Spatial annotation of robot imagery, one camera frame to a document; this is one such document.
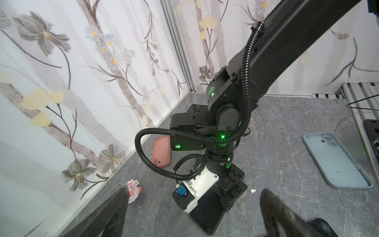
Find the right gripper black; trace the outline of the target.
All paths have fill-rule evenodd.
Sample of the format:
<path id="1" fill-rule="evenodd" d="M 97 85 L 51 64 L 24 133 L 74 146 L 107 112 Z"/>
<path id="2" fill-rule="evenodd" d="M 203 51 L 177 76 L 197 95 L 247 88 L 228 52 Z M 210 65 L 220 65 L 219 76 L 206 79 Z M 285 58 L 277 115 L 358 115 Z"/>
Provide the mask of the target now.
<path id="1" fill-rule="evenodd" d="M 209 209 L 230 210 L 247 190 L 245 173 L 233 163 L 209 163 L 207 168 L 219 177 L 208 192 Z"/>

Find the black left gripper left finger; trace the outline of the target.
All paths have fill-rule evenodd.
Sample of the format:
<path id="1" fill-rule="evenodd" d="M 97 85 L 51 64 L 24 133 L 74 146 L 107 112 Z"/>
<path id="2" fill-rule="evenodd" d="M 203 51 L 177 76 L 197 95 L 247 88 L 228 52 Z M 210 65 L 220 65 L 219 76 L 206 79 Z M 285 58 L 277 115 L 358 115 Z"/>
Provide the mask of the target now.
<path id="1" fill-rule="evenodd" d="M 120 188 L 65 237 L 120 237 L 128 208 L 129 190 Z"/>

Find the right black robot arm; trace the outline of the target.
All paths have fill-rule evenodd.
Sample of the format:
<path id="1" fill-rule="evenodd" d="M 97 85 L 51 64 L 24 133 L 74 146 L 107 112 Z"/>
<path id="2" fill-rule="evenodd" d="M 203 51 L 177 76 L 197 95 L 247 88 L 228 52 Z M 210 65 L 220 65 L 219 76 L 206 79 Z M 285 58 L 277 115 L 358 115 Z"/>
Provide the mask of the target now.
<path id="1" fill-rule="evenodd" d="M 152 171 L 176 181 L 173 197 L 186 213 L 198 206 L 228 210 L 246 190 L 244 173 L 233 164 L 234 150 L 246 135 L 252 112 L 278 77 L 357 1 L 281 1 L 254 23 L 244 48 L 207 87 L 206 105 L 193 104 L 174 114 L 169 129 L 145 128 L 135 136 L 135 148 Z M 144 153 L 146 135 L 166 135 L 173 151 L 190 151 L 175 169 L 190 159 L 189 174 L 156 166 Z"/>

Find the black smartphone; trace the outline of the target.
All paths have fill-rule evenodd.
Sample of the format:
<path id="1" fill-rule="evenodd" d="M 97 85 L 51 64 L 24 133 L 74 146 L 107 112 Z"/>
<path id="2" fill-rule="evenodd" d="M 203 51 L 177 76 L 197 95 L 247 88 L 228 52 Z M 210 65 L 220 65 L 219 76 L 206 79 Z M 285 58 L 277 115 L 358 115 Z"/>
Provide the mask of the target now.
<path id="1" fill-rule="evenodd" d="M 315 218 L 307 223 L 317 230 L 323 237 L 338 237 L 329 223 L 322 218 Z"/>

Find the black phone case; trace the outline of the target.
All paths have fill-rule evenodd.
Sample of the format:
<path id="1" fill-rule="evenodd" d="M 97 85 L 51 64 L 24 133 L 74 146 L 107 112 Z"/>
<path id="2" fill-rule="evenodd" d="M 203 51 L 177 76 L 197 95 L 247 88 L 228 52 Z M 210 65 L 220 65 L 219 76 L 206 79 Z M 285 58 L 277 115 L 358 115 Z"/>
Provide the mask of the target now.
<path id="1" fill-rule="evenodd" d="M 189 213 L 191 219 L 207 235 L 213 235 L 225 212 L 233 206 L 233 195 L 211 188 L 198 201 L 197 206 Z"/>

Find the pink phone case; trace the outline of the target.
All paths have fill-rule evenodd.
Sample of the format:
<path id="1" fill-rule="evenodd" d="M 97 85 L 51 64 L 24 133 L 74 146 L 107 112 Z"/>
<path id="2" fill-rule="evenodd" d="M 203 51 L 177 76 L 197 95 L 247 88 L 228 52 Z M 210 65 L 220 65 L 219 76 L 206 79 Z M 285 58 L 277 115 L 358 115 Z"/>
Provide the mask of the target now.
<path id="1" fill-rule="evenodd" d="M 158 137 L 153 142 L 151 162 L 157 167 L 166 167 L 171 163 L 170 136 Z"/>

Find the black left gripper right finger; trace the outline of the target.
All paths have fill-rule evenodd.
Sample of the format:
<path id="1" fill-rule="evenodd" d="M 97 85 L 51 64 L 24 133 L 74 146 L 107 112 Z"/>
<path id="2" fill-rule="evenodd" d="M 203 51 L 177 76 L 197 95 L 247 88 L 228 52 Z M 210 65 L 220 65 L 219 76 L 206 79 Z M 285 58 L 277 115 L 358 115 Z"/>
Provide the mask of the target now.
<path id="1" fill-rule="evenodd" d="M 321 236 L 269 189 L 261 193 L 260 208 L 268 237 Z"/>

